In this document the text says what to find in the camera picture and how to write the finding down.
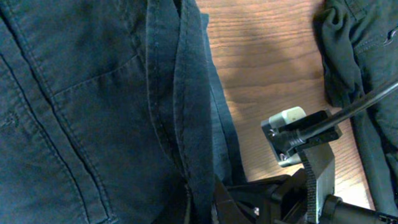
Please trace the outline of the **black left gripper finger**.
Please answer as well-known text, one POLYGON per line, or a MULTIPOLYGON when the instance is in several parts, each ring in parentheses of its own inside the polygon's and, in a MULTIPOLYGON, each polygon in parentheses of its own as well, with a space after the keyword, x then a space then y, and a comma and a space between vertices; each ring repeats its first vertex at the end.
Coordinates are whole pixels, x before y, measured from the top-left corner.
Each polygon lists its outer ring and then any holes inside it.
POLYGON ((215 187, 213 193, 213 204, 215 208, 215 223, 219 224, 250 224, 251 222, 243 215, 232 196, 228 193, 222 181, 215 176, 215 187))

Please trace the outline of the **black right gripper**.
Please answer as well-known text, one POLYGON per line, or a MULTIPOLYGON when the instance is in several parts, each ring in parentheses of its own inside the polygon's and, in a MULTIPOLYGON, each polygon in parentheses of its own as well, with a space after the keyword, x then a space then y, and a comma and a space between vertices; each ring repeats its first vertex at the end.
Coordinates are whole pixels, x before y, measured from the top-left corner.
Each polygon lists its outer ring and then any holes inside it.
POLYGON ((251 223, 320 223, 327 198, 335 193, 335 156, 328 143, 299 154, 303 167, 279 175, 226 187, 251 223))

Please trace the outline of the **dark blue shorts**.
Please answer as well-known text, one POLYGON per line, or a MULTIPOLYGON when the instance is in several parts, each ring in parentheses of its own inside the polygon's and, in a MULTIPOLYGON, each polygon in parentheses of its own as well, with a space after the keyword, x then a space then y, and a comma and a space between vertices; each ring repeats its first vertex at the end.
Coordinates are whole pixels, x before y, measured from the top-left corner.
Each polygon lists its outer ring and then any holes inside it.
POLYGON ((1 222, 210 223, 246 182, 195 1, 1 2, 1 222))

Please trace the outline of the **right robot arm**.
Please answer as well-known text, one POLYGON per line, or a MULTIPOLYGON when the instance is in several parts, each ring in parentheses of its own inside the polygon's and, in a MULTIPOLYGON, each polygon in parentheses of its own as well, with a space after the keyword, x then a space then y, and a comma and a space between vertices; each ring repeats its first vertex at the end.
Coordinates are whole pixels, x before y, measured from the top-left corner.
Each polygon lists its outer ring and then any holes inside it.
POLYGON ((300 150, 303 164, 294 175, 280 175, 243 185, 217 183, 220 223, 397 223, 397 217, 344 203, 335 193, 335 157, 329 144, 300 150))

